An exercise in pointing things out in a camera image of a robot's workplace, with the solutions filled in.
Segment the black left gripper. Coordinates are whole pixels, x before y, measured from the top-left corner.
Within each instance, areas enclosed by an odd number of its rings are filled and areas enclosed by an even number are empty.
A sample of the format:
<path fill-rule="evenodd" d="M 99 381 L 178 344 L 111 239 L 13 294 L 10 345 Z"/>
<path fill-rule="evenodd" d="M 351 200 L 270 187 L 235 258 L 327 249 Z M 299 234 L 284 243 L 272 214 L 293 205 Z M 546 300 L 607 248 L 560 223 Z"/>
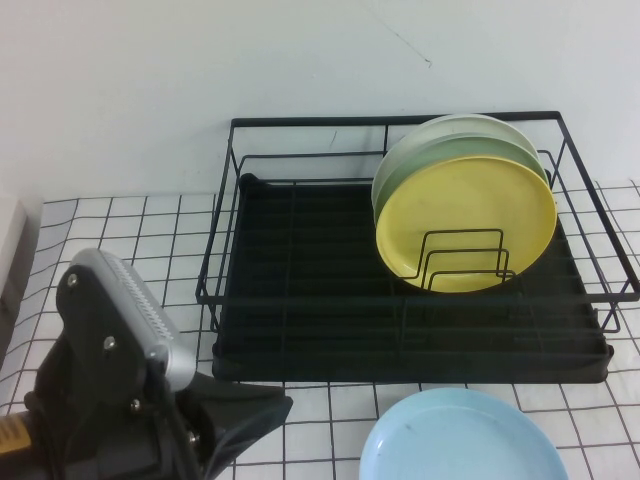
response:
<path fill-rule="evenodd" d="M 201 373 L 174 393 L 160 361 L 137 348 L 101 351 L 92 363 L 59 339 L 25 405 L 27 479 L 215 479 L 284 425 L 293 400 L 283 387 Z M 267 411 L 275 415 L 248 418 Z M 233 415 L 241 419 L 221 422 Z"/>

